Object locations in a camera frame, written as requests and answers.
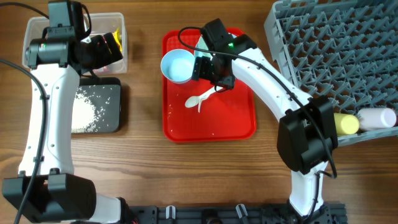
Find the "red serving tray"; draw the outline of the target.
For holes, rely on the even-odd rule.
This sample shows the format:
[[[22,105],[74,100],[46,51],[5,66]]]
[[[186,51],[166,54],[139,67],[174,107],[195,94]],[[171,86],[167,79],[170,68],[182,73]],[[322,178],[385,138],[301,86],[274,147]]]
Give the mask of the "red serving tray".
[[[194,61],[193,50],[178,41],[178,30],[164,35],[162,55],[174,51],[174,58],[162,58],[162,118],[163,132],[173,142],[226,141],[250,138],[256,130],[256,112],[252,90],[240,80],[232,90],[213,93],[192,108],[185,102],[214,88],[207,80],[189,80],[181,84],[169,75],[172,62],[179,58]]]

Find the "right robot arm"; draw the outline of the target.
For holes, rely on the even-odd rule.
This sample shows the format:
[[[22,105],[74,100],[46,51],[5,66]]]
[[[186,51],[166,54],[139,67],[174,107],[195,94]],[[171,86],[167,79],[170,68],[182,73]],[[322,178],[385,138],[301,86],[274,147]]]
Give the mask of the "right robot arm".
[[[300,222],[310,223],[323,207],[323,177],[336,178],[332,152],[338,147],[333,106],[294,86],[265,58],[246,34],[233,37],[220,19],[199,28],[206,44],[195,60],[192,78],[208,80],[215,91],[247,85],[279,123],[277,150],[292,171],[289,205]]]

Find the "black plastic tray bin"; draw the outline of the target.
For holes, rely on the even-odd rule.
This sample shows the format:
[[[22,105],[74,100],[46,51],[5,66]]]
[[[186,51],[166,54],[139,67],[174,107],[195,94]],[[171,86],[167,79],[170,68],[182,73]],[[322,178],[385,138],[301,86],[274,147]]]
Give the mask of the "black plastic tray bin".
[[[72,133],[116,132],[120,126],[121,95],[118,78],[82,78],[73,104]]]

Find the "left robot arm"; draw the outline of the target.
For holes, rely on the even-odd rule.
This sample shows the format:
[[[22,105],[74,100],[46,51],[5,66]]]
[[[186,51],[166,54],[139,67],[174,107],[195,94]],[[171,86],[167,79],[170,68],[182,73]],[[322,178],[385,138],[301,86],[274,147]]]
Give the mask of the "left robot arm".
[[[78,1],[50,1],[49,25],[30,42],[23,69],[32,80],[28,140],[15,178],[4,179],[3,197],[32,223],[135,223],[121,197],[98,194],[74,174],[72,110],[84,73],[123,58],[112,33],[91,35],[91,18]]]

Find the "white plastic fork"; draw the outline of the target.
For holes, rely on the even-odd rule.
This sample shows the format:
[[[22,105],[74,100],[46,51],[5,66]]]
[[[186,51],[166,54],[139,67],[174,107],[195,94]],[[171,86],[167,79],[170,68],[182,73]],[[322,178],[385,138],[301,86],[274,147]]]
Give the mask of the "white plastic fork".
[[[201,109],[201,104],[203,101],[207,100],[209,97],[209,94],[203,94],[199,97],[199,102],[198,102],[198,112],[200,112]]]

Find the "clear plastic bin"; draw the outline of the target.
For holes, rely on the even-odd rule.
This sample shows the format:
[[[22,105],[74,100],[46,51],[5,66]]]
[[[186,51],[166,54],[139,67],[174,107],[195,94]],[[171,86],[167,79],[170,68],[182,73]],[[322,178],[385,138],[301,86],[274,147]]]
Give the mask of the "clear plastic bin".
[[[122,47],[123,59],[112,63],[113,72],[103,72],[102,68],[93,70],[97,76],[111,75],[117,73],[126,73],[128,69],[128,39],[126,26],[124,22],[124,16],[120,12],[107,12],[107,13],[90,13],[92,30],[89,37],[82,40],[82,42],[90,43],[91,38],[96,35],[104,35],[108,32],[115,32],[119,28],[122,35]],[[25,50],[30,45],[31,40],[39,39],[42,36],[42,31],[49,26],[49,20],[45,17],[32,17],[27,23],[27,28],[25,31],[24,44],[22,48],[22,65],[25,68],[27,66],[27,57],[25,55]]]

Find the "yellow snack wrapper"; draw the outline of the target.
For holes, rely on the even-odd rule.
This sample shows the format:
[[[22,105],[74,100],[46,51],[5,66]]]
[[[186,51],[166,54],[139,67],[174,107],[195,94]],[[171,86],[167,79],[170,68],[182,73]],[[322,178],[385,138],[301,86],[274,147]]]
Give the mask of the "yellow snack wrapper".
[[[120,33],[119,28],[117,28],[116,31],[113,32],[113,37],[114,37],[114,39],[115,39],[115,41],[116,41],[116,43],[117,43],[117,45],[118,45],[118,47],[119,47],[120,52],[122,52],[122,51],[123,51],[123,47],[122,47],[122,35],[121,35],[121,33]]]

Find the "red snack wrapper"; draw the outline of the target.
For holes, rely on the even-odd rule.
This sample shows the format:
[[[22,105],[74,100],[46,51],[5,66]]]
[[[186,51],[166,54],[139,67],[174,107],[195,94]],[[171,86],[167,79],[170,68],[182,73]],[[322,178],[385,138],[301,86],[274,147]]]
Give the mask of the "red snack wrapper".
[[[102,71],[103,72],[113,72],[113,65],[111,64],[111,65],[107,65],[107,66],[104,66],[103,68],[102,68]]]

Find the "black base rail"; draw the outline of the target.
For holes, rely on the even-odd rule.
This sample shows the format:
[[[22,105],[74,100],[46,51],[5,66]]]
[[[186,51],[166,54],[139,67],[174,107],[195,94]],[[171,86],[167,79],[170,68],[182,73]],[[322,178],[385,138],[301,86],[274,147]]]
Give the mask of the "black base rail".
[[[307,217],[299,217],[290,205],[271,204],[247,207],[243,204],[234,207],[175,207],[156,206],[131,207],[143,224],[285,224],[305,223]]]

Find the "white plastic spoon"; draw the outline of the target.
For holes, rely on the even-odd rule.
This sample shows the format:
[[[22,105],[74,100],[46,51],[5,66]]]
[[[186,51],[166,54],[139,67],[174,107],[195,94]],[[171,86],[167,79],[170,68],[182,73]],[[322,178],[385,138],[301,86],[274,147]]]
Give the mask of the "white plastic spoon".
[[[222,90],[223,87],[220,86],[215,86],[204,92],[203,94],[199,96],[191,96],[188,98],[185,102],[185,107],[186,108],[192,108],[196,105],[199,105],[201,101],[206,100],[211,94],[215,93],[218,90]]]

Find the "white rice pile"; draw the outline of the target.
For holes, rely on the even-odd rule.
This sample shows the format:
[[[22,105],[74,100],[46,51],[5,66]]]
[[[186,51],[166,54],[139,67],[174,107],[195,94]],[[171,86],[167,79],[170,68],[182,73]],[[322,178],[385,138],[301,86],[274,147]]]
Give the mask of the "white rice pile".
[[[98,133],[104,122],[110,97],[102,97],[95,85],[79,86],[75,95],[72,113],[72,133]]]

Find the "light blue bowl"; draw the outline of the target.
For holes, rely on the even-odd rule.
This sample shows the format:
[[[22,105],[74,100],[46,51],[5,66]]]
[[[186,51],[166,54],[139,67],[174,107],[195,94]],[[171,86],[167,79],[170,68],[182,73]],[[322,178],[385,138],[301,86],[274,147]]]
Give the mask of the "light blue bowl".
[[[163,76],[176,84],[184,84],[191,80],[195,57],[184,49],[167,52],[160,64]]]

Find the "pink plastic cup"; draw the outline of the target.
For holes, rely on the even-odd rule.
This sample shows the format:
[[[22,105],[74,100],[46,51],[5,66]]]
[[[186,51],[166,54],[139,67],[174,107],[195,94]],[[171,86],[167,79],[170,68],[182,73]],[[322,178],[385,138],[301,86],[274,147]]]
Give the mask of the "pink plastic cup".
[[[363,108],[358,111],[359,128],[363,131],[392,128],[397,121],[390,108]]]

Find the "grey dishwasher rack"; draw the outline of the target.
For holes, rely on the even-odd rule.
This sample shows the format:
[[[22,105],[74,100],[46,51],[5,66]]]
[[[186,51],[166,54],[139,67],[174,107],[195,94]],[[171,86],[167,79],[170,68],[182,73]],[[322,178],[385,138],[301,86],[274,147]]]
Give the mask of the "grey dishwasher rack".
[[[397,1],[277,1],[264,30],[281,74],[337,113],[397,109]]]

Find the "yellow plastic cup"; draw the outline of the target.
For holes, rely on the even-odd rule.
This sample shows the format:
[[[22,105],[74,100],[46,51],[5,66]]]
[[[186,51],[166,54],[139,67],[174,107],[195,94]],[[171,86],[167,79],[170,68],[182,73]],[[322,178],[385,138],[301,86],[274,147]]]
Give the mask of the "yellow plastic cup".
[[[339,136],[356,134],[359,130],[359,120],[351,114],[335,113],[334,119]]]

